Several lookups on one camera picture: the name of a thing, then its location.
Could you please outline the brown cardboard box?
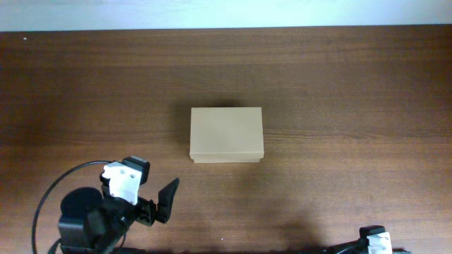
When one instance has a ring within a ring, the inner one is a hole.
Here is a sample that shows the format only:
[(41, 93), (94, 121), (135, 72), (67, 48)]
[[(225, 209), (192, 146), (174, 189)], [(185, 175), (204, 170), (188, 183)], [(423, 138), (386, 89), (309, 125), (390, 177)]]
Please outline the brown cardboard box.
[(195, 163), (260, 162), (262, 108), (192, 108), (189, 155)]

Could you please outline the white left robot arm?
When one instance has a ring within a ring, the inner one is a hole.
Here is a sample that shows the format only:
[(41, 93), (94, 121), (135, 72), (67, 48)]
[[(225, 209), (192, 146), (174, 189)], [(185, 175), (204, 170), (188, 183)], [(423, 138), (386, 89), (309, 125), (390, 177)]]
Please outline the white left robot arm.
[(166, 185), (158, 193), (158, 203), (139, 198), (136, 204), (122, 198), (103, 196), (95, 188), (78, 188), (61, 201), (58, 222), (59, 240), (49, 249), (55, 253), (146, 254), (138, 248), (125, 248), (128, 230), (134, 222), (152, 226), (167, 223), (172, 212), (179, 179)]

